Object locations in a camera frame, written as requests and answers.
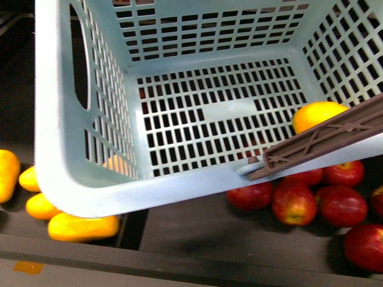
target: orange sticker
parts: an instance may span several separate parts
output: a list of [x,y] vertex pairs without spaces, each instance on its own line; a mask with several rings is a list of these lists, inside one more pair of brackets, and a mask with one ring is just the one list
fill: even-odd
[[13,268],[13,271],[25,272],[30,275],[40,274],[44,267],[41,263],[18,261]]

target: basket handle hole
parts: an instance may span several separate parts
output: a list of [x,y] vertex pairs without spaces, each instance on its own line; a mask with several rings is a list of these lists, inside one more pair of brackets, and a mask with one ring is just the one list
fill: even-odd
[[73,6],[71,10],[71,36],[72,36],[72,57],[74,70],[74,87],[78,101],[84,109],[89,108],[88,97],[88,70],[86,62],[85,44],[81,22]]

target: basket grid holes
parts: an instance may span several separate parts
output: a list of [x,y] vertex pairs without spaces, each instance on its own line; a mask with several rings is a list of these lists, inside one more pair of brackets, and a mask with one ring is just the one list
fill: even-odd
[[96,100],[99,110],[92,129],[84,129],[86,158],[104,168],[138,179],[123,74],[92,12],[87,9],[84,0],[81,3],[84,22],[92,39],[90,44],[95,85],[91,93],[95,95],[92,98]]
[[117,5],[116,16],[132,61],[288,43],[309,1],[280,6],[161,17],[156,5]]
[[[137,83],[155,176],[261,155],[293,135],[291,117],[307,102],[287,59],[155,75]],[[247,116],[211,119],[209,110],[236,101],[252,107]]]
[[303,48],[328,100],[357,105],[383,91],[383,32],[365,0],[338,1]]

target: laundry basket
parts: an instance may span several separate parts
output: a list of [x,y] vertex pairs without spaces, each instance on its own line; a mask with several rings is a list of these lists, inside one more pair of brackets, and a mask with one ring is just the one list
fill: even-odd
[[307,103],[381,93],[382,28],[381,0],[36,0],[41,189],[100,217],[383,154],[377,135],[271,177],[236,173],[293,137]]

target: dark surface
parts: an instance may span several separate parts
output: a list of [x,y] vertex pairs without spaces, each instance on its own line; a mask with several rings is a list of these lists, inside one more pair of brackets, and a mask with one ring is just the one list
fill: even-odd
[[[25,169],[33,163],[33,41],[0,70],[0,108],[0,148],[13,150]],[[366,177],[358,190],[368,199],[383,184],[382,157],[364,162]],[[219,286],[383,285],[382,275],[345,260],[346,230],[320,220],[289,227],[269,208],[240,213],[224,194],[152,208],[146,224],[147,210],[123,215],[118,236],[93,244],[50,240],[46,222],[25,212],[32,195],[17,187],[1,206],[0,257]],[[370,221],[376,218],[369,216]]]

